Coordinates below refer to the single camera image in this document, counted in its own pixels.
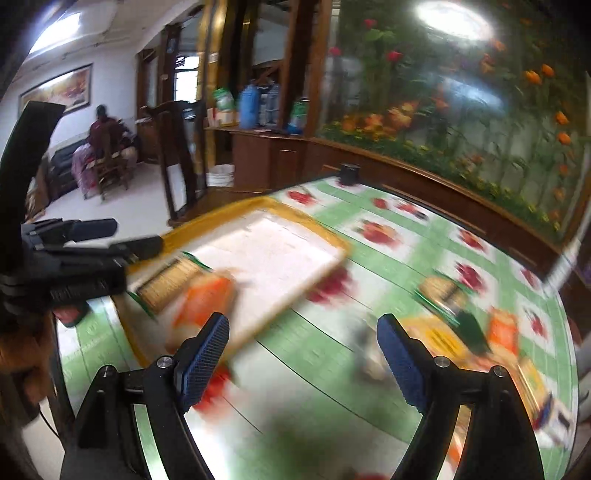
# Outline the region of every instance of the screw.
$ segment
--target screw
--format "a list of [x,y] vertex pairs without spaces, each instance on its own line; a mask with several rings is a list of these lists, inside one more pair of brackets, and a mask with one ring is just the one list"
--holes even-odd
[[161,356],[160,358],[158,358],[158,361],[156,362],[156,365],[158,365],[159,368],[168,368],[172,364],[173,358],[170,356]]
[[103,378],[109,377],[113,375],[115,372],[116,369],[115,367],[113,367],[113,365],[105,365],[100,369],[100,374],[103,376]]
[[441,368],[445,368],[445,367],[449,367],[449,364],[451,363],[449,361],[449,358],[443,355],[439,355],[437,357],[434,358],[435,360],[435,365],[437,365],[438,367]]
[[492,367],[492,371],[495,373],[497,377],[501,378],[503,378],[507,374],[507,370],[500,365],[495,365],[494,367]]

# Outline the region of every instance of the framed painting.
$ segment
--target framed painting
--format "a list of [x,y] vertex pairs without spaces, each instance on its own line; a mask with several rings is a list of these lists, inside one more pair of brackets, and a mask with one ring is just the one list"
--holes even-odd
[[64,115],[90,105],[91,76],[92,64],[46,80],[20,96],[18,112],[22,112],[29,100],[65,105]]

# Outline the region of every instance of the black sofa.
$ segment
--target black sofa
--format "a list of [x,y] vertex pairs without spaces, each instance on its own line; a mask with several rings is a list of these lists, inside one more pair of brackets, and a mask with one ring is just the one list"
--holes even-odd
[[87,139],[83,138],[72,145],[56,150],[53,154],[47,172],[47,185],[51,201],[78,188],[76,180],[72,176],[72,156],[76,149],[86,142]]

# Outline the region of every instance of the blue bottle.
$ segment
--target blue bottle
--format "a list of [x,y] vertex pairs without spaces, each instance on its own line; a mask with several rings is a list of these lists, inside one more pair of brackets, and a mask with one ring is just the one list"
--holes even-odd
[[261,94],[251,82],[240,94],[240,128],[251,129],[258,126]]

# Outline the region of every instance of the green checkered tablecloth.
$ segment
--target green checkered tablecloth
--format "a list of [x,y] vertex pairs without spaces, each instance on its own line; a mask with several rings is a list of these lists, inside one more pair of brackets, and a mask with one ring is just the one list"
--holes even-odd
[[[356,374],[358,332],[367,318],[386,312],[399,319],[422,315],[413,291],[434,269],[454,278],[467,267],[478,274],[472,313],[485,331],[491,307],[518,316],[521,352],[576,419],[564,308],[512,258],[481,239],[466,242],[463,229],[429,210],[363,185],[342,187],[334,177],[273,196],[347,239],[352,255],[334,284],[298,301],[232,359],[233,383],[212,411],[187,413],[216,479],[339,479],[352,471],[390,478],[420,415],[397,386]],[[100,366],[137,367],[110,299],[91,307],[76,329],[59,329],[75,411]],[[152,479],[166,479],[145,407],[136,406],[136,417]],[[543,433],[537,439],[546,478],[560,478],[574,428],[566,447]],[[440,478],[452,477],[445,463]]]

